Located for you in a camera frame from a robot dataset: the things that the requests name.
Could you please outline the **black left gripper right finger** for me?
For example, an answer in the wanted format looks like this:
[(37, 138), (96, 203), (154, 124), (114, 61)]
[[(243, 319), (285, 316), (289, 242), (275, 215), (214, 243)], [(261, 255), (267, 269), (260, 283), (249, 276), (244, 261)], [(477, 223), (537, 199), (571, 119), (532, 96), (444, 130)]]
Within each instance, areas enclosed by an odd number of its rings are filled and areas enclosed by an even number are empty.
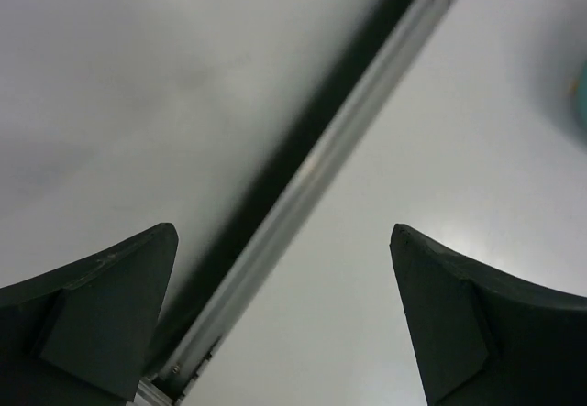
[(586, 300), (404, 224), (390, 251), (429, 405), (583, 405)]

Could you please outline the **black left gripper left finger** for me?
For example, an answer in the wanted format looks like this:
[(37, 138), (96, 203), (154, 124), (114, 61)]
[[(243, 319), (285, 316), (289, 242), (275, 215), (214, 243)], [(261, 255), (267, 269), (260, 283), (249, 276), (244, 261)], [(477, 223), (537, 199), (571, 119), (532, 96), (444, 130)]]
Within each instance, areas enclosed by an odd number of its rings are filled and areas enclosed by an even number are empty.
[(4, 405), (135, 399), (178, 247), (160, 223), (1, 290)]

